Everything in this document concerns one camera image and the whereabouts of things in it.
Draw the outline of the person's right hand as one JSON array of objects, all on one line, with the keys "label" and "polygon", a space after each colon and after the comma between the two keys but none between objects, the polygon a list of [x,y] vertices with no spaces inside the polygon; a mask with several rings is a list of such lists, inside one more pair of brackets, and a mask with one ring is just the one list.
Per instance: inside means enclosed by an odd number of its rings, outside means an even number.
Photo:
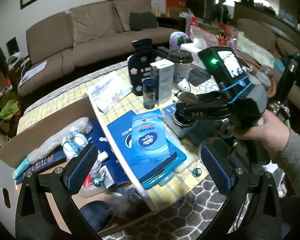
[{"label": "person's right hand", "polygon": [[271,160],[279,156],[285,148],[290,130],[273,113],[266,110],[263,114],[263,124],[248,129],[234,130],[234,135],[239,140],[260,141],[268,151]]}]

